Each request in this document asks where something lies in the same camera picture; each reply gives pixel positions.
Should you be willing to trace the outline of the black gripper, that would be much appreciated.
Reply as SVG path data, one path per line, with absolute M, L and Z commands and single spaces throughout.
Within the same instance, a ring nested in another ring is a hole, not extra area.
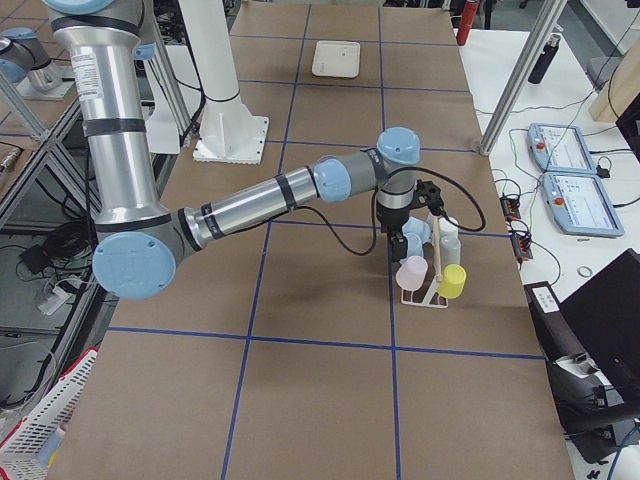
M 386 234 L 387 243 L 390 248 L 390 258 L 394 263 L 399 263 L 407 257 L 408 239 L 399 225 L 385 224 L 382 227 Z

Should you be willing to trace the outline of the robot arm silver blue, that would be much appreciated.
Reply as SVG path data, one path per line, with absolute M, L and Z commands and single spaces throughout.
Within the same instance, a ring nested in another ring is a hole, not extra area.
M 1 72 L 27 100 L 61 101 L 74 86 L 72 69 L 58 65 L 27 27 L 1 32 Z
M 179 200 L 203 190 L 208 175 L 179 162 L 165 190 L 157 188 L 134 71 L 152 4 L 51 1 L 47 8 L 74 70 L 101 198 L 92 270 L 104 290 L 123 299 L 155 296 L 182 261 L 209 243 L 315 199 L 332 203 L 370 193 L 373 224 L 401 238 L 416 194 L 420 140 L 414 131 L 392 127 L 361 152 L 322 158 L 198 208 L 179 207 Z

